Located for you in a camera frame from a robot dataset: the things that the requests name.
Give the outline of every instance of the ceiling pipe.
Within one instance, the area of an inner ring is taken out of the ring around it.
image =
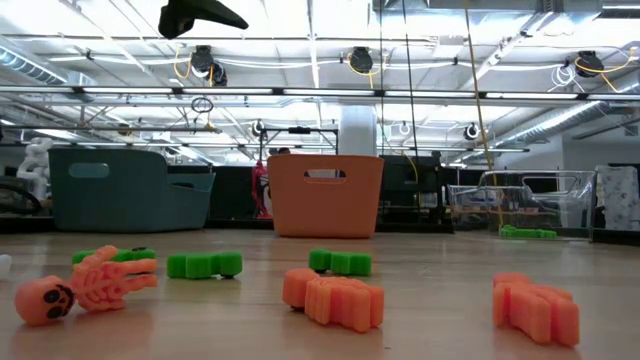
[[[621,94],[640,94],[640,70],[633,71],[615,81],[613,86]],[[605,92],[608,85],[603,85],[595,92]],[[597,120],[610,113],[614,107],[607,101],[583,102],[566,109],[554,109],[525,123],[526,128],[517,127],[491,141],[493,148],[526,145],[549,138],[578,125]],[[458,156],[456,161],[472,160],[482,154]]]
[[[138,59],[136,59],[135,56],[133,56],[129,51],[127,51],[127,49],[125,49],[122,45],[116,42],[103,28],[101,28],[98,24],[93,22],[93,20],[91,20],[87,15],[85,15],[82,12],[82,9],[77,4],[70,3],[68,0],[58,0],[58,1],[64,6],[66,6],[69,10],[71,10],[72,12],[74,12],[75,14],[83,18],[85,21],[91,24],[94,28],[96,28],[96,30],[98,30],[102,34],[102,38],[105,41],[108,41],[109,43],[113,44],[116,48],[118,48],[120,53],[124,55],[127,59],[132,61],[134,64],[136,64],[136,66],[138,66],[143,73],[147,74],[149,77],[156,80],[161,85],[168,85],[168,82],[165,81],[165,79],[162,79],[157,75],[155,75],[149,67],[147,67],[146,65],[138,61]]]

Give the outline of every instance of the teal plastic bin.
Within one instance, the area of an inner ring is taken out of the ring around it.
[[[199,229],[215,174],[167,174],[160,154],[49,150],[53,218],[63,231],[146,233]]]

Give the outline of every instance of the green object on floor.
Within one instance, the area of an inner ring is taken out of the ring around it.
[[[331,270],[334,275],[369,276],[371,255],[313,249],[309,252],[309,267],[319,273]]]
[[[209,279],[215,275],[232,278],[242,272],[239,252],[175,254],[167,258],[171,279]]]
[[[95,250],[78,251],[71,256],[71,263],[73,265],[80,263],[85,257],[93,255],[95,252]],[[156,252],[147,248],[136,248],[133,250],[118,249],[118,254],[116,254],[116,256],[114,256],[110,261],[123,262],[155,258]]]
[[[313,249],[309,252],[309,268],[323,273],[331,268],[331,251]]]
[[[503,238],[533,238],[533,239],[555,239],[558,233],[552,230],[541,229],[518,229],[511,225],[505,225],[500,229],[500,237]]]

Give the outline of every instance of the orange plastic bin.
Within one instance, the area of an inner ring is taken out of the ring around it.
[[[376,227],[383,164],[374,156],[271,156],[269,186],[276,233],[370,237]],[[318,173],[332,177],[314,177]]]

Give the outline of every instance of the ventilation duct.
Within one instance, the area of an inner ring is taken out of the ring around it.
[[[613,85],[621,94],[640,94],[640,70],[613,82]],[[607,85],[603,85],[593,93],[607,92]],[[490,141],[494,147],[509,147],[514,145],[526,145],[537,140],[549,138],[575,126],[597,120],[612,111],[607,101],[590,101],[572,106],[570,108],[548,111],[525,123],[526,129],[516,128],[501,136],[499,141]],[[464,160],[470,160],[481,154],[466,155]]]
[[[27,78],[37,85],[91,86],[95,81],[83,73],[57,68],[21,50],[11,41],[0,35],[0,64]],[[93,97],[84,94],[67,95],[83,102],[93,101]]]

